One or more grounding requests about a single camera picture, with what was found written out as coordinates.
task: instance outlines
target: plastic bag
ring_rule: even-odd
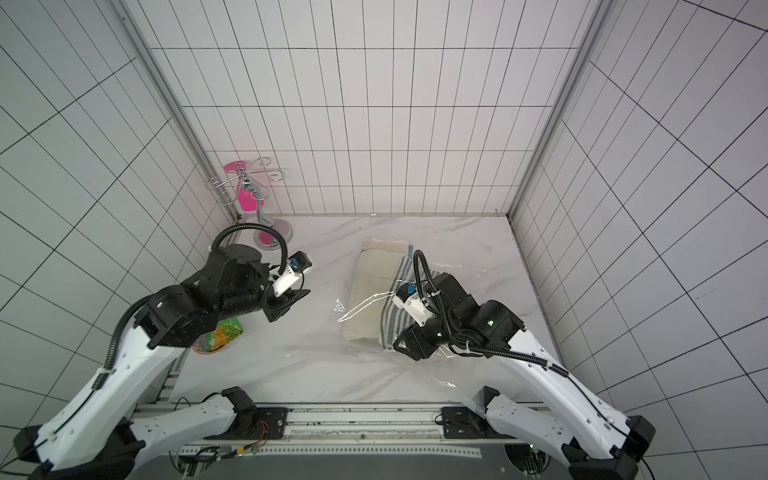
[[[425,401],[461,402],[478,413],[483,405],[476,396],[483,386],[520,399],[525,387],[491,359],[457,356],[441,346],[430,358],[416,362],[392,350],[394,338],[413,323],[405,310],[393,306],[392,298],[399,286],[414,280],[414,250],[415,246],[398,240],[363,241],[354,270],[324,321],[325,328],[294,343],[297,353],[324,362],[386,362],[390,369],[383,370],[375,381],[394,382],[399,376],[409,376],[415,379],[412,382],[442,391]],[[439,254],[425,255],[433,276],[450,273],[478,303],[489,300],[483,293],[492,289],[493,279],[486,270]]]
[[[515,256],[496,251],[494,242],[470,232],[482,223],[483,231],[501,234],[506,228],[503,221],[497,222],[498,228],[486,230],[494,219],[355,217],[333,219],[329,230],[332,220],[328,217],[303,220],[304,234],[313,235],[301,240],[297,232],[299,240],[294,238],[293,248],[307,252],[316,266],[306,279],[305,287],[312,290],[309,300],[298,302],[275,323],[268,323],[260,311],[240,316],[242,338],[217,355],[187,358],[174,387],[175,399],[202,399],[212,391],[238,385],[255,402],[463,402],[473,406],[477,391],[488,385],[518,400],[514,390],[521,383],[500,372],[494,360],[461,358],[441,349],[416,362],[385,351],[378,324],[371,333],[354,339],[344,333],[346,323],[358,316],[362,319],[371,308],[379,308],[376,318],[380,319],[381,306],[393,294],[389,293],[391,274],[380,290],[367,294],[361,290],[360,300],[350,302],[358,283],[359,258],[371,250],[366,240],[371,236],[409,240],[394,245],[401,258],[423,250],[430,270],[452,274],[478,303],[495,299],[510,307],[520,304],[516,299],[530,289],[525,269],[513,263]],[[265,252],[264,261],[276,263],[279,255]],[[375,271],[383,275],[383,270]],[[530,301],[523,304],[528,308]],[[538,306],[530,312],[534,316]],[[516,313],[524,318],[528,312]]]

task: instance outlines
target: striped towel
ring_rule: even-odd
[[[392,286],[389,288],[390,292],[396,292],[404,283],[415,283],[416,278],[413,274],[412,255],[413,248],[411,247],[409,249],[409,255],[400,260],[400,264],[395,273],[395,278],[392,280]],[[430,270],[429,272],[432,274],[432,278],[440,274],[440,272],[435,270]],[[394,296],[388,297],[384,302],[381,315],[381,330],[379,331],[379,339],[381,340],[382,348],[389,351],[394,351],[392,344],[395,342],[397,336],[413,323],[413,318],[411,318],[405,310],[395,306],[392,301],[393,297]]]

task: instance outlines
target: round metal base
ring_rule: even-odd
[[[290,223],[281,218],[275,219],[275,224],[272,226],[272,228],[277,230],[280,235],[283,236],[286,243],[290,242],[290,239],[293,238],[293,228],[291,228]],[[261,230],[256,230],[256,232],[253,234],[253,241],[256,242],[257,247],[264,250],[277,250],[280,248],[280,244],[277,243],[275,237]]]

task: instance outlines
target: folded towel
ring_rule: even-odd
[[[384,301],[393,294],[389,290],[392,279],[400,260],[408,251],[408,242],[373,238],[362,242],[349,295],[349,308],[342,318],[344,339],[379,339]]]

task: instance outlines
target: white marble surface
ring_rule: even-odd
[[[504,217],[287,217],[289,254],[303,250],[315,264],[312,293],[268,323],[261,312],[240,317],[243,335],[208,356],[190,352],[171,399],[198,401],[241,386],[256,402],[460,402],[483,385],[511,398],[534,400],[500,366],[484,358],[435,357],[413,362],[399,353],[354,346],[341,337],[362,240],[407,240],[431,264],[456,276],[478,303],[494,299],[525,321],[554,352],[550,333]],[[251,230],[238,243],[254,246]],[[277,252],[264,252],[275,264]]]

